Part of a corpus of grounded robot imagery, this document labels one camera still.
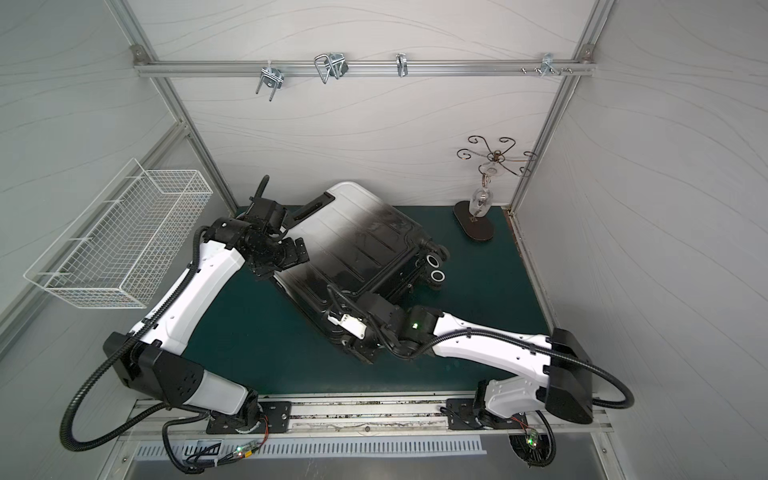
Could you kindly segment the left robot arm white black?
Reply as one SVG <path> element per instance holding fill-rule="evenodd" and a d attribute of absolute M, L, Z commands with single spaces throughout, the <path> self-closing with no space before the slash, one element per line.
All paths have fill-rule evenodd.
<path fill-rule="evenodd" d="M 122 383 L 170 408 L 198 408 L 249 423 L 257 393 L 184 357 L 205 312 L 242 268 L 258 279 L 308 262 L 302 238 L 220 218 L 195 233 L 192 259 L 161 301 L 126 334 L 103 344 Z"/>

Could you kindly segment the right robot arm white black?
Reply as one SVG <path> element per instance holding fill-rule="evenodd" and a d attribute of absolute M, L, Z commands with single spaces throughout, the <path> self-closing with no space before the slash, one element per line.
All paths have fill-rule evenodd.
<path fill-rule="evenodd" d="M 422 355 L 458 358 L 510 373 L 482 381 L 474 413 L 492 419 L 544 409 L 575 424 L 593 420 L 590 357 L 568 330 L 521 334 L 473 324 L 439 309 L 408 311 L 367 293 L 353 302 L 328 290 L 328 320 L 350 334 L 343 346 L 368 359 L 379 350 L 411 360 Z"/>

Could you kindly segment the white hard-shell suitcase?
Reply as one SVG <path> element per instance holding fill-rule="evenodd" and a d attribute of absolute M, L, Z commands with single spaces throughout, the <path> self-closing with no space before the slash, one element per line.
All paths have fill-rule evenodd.
<path fill-rule="evenodd" d="M 361 185 L 346 181 L 323 192 L 286 224 L 303 238 L 309 261 L 278 272 L 275 285 L 335 345 L 340 331 L 327 320 L 329 288 L 359 302 L 365 294 L 401 301 L 423 283 L 433 289 L 446 279 L 449 250 L 405 213 Z"/>

